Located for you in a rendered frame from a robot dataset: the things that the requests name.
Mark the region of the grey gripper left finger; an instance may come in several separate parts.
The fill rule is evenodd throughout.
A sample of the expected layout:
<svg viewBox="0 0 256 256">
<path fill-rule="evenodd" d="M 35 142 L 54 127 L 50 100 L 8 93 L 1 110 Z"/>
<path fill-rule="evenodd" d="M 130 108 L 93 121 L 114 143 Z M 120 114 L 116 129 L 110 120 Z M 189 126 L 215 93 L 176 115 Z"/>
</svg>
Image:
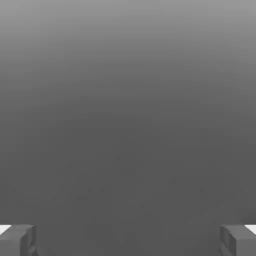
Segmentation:
<svg viewBox="0 0 256 256">
<path fill-rule="evenodd" d="M 37 227 L 14 224 L 0 234 L 0 256 L 38 256 Z"/>
</svg>

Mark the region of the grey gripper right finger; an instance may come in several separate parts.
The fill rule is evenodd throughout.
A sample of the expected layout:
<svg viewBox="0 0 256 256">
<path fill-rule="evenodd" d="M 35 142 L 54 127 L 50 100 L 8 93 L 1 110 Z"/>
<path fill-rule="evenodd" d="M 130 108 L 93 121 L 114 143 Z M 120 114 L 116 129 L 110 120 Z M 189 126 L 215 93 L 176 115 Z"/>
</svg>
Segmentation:
<svg viewBox="0 0 256 256">
<path fill-rule="evenodd" d="M 256 256 L 256 224 L 221 225 L 220 256 Z"/>
</svg>

